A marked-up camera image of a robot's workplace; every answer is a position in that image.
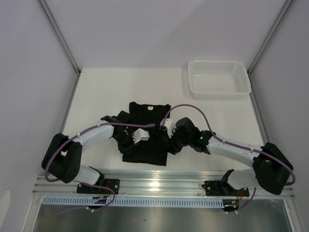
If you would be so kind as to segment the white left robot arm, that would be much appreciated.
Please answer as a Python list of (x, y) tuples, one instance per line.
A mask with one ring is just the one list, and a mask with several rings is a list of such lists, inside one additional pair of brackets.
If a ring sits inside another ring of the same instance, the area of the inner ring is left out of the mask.
[(47, 182), (81, 182), (88, 184), (93, 193), (104, 190), (105, 182), (95, 168), (81, 164), (82, 154), (97, 143), (114, 138), (125, 145), (133, 144), (130, 129), (141, 125), (123, 122), (115, 116), (104, 116), (95, 125), (73, 136), (56, 134), (42, 161), (44, 177)]

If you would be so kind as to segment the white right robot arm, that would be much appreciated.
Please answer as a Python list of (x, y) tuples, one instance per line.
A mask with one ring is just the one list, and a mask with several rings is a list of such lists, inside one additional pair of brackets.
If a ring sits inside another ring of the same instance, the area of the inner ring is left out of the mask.
[(246, 170), (230, 169), (224, 174), (220, 188), (226, 195), (245, 187), (261, 187), (271, 194), (280, 195), (292, 175), (292, 164), (272, 143), (262, 146), (236, 144), (209, 130), (199, 130), (187, 117), (177, 122), (164, 119), (161, 128), (166, 131), (172, 154), (189, 146), (198, 153), (225, 157), (247, 166)]

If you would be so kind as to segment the black t-shirt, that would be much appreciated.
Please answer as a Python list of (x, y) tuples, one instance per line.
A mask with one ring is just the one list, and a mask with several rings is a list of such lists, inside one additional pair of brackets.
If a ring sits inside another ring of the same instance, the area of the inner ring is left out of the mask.
[(136, 102), (129, 104), (129, 114), (133, 124), (146, 125), (154, 123), (155, 126), (145, 129), (150, 135), (147, 141), (140, 141), (131, 152), (123, 153), (123, 162), (166, 166), (168, 148), (163, 141), (164, 132), (160, 130), (159, 124), (170, 109), (169, 104), (147, 105)]

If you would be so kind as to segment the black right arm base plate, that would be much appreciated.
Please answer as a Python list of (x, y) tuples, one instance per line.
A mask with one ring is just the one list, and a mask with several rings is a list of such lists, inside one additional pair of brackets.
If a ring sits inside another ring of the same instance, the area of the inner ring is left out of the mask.
[(205, 181), (201, 187), (205, 190), (206, 196), (228, 196), (228, 197), (249, 197), (249, 190), (245, 188), (234, 189), (221, 181)]

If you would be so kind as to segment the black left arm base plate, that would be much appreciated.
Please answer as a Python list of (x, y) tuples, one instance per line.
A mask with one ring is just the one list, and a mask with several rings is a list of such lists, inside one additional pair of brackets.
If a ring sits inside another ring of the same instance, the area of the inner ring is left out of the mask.
[(104, 179), (102, 181), (98, 181), (96, 186), (104, 187), (90, 187), (84, 184), (79, 184), (76, 192), (79, 194), (112, 194), (110, 190), (112, 190), (116, 195), (119, 192), (120, 188), (120, 180), (119, 179)]

